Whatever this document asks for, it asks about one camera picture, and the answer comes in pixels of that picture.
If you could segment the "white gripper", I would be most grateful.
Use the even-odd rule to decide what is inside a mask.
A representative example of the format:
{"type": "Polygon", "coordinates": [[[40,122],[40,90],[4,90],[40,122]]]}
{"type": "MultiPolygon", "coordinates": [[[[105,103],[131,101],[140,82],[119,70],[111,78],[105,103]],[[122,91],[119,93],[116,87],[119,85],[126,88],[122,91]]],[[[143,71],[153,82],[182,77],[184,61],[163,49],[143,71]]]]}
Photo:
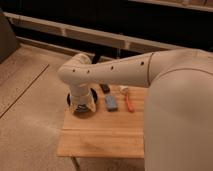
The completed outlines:
{"type": "Polygon", "coordinates": [[[96,111],[95,101],[88,86],[71,86],[71,105],[70,112],[74,113],[79,105],[85,105],[92,112],[96,111]]]}

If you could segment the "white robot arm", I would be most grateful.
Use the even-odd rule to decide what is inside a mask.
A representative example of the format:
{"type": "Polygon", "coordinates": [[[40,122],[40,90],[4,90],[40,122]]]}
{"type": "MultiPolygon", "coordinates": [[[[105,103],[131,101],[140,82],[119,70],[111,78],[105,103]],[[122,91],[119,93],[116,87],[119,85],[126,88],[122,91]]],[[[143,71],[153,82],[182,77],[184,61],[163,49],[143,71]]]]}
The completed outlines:
{"type": "Polygon", "coordinates": [[[77,54],[58,70],[71,108],[96,106],[90,83],[146,87],[145,171],[213,171],[213,53],[176,49],[93,64],[77,54]]]}

